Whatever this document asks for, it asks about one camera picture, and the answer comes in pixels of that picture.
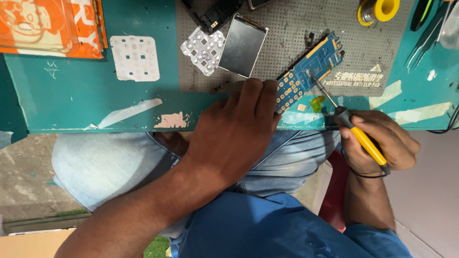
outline green artificial grass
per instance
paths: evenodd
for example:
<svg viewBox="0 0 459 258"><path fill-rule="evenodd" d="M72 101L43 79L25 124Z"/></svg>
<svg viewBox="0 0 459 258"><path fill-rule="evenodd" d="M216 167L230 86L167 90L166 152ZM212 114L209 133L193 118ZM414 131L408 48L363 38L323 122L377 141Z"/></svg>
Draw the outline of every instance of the green artificial grass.
<svg viewBox="0 0 459 258"><path fill-rule="evenodd" d="M157 236L144 251L144 258L165 258L169 248L169 239Z"/></svg>
<svg viewBox="0 0 459 258"><path fill-rule="evenodd" d="M79 209L79 210L72 210L72 211L65 211L65 212L56 212L54 216L61 217L61 216L77 215L77 214L84 214L84 213L88 213L88 211L85 209Z"/></svg>

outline gray silicone mat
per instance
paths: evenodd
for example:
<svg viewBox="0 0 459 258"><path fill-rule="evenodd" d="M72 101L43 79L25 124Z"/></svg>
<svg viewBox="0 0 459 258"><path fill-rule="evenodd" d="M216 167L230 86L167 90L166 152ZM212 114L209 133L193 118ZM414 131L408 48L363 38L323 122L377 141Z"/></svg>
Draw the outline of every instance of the gray silicone mat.
<svg viewBox="0 0 459 258"><path fill-rule="evenodd" d="M193 5L198 14L203 14L214 2L194 0ZM383 74L383 77L379 87L328 85L328 91L332 95L381 96L413 4L414 0L402 0L392 20L375 22L364 27L357 21L358 0L278 0L255 11L249 11L244 0L239 13L269 28L252 77L261 80L278 78L307 51L305 36L309 32L315 33L316 43L321 35L335 31L341 38L346 54L344 62L322 80L324 84L343 79L343 74L347 75L347 78L353 78L350 81L352 85L352 80L358 77L357 73L377 73ZM176 15L180 90L209 92L226 81L231 83L220 92L239 90L244 78L222 69L217 69L207 77L191 63L188 56L181 53L180 45L197 25L180 0L176 0ZM230 22L220 29L224 35L227 34L229 25ZM379 64L381 73L370 72L376 64ZM317 88L307 94L320 95Z"/></svg>

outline person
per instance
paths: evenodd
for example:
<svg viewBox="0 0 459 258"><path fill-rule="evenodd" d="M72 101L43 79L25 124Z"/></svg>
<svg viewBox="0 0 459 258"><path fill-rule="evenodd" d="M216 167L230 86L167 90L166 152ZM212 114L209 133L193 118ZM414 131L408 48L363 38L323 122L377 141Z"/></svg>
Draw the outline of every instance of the person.
<svg viewBox="0 0 459 258"><path fill-rule="evenodd" d="M93 212L56 257L132 258L157 235L174 256L411 257L395 234L382 178L350 173L341 233L292 196L339 142L360 174L381 169L347 128L276 131L277 82L245 81L199 117L184 155L148 133L61 134L55 182ZM392 170L420 145L381 112L351 122L379 143Z"/></svg>

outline white wall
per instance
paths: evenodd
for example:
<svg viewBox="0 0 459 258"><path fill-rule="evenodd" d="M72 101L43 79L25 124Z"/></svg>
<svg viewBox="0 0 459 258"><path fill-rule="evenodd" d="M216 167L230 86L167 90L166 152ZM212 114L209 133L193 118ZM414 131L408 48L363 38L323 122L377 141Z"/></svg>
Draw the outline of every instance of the white wall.
<svg viewBox="0 0 459 258"><path fill-rule="evenodd" d="M459 130L442 135L426 131L410 131L410 134L421 144L416 166L394 171L385 178L395 219L444 258L457 258ZM415 241L404 240L407 236L401 238L408 246L408 242ZM438 257L423 253L416 256Z"/></svg>

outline blue shirt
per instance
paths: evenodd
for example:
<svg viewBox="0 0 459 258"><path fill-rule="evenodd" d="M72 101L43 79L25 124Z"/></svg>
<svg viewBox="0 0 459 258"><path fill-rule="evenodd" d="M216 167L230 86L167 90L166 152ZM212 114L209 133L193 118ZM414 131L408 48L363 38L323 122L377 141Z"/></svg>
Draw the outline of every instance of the blue shirt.
<svg viewBox="0 0 459 258"><path fill-rule="evenodd" d="M179 258L411 257L392 230L355 224L340 233L285 193L224 192L193 214L171 248Z"/></svg>

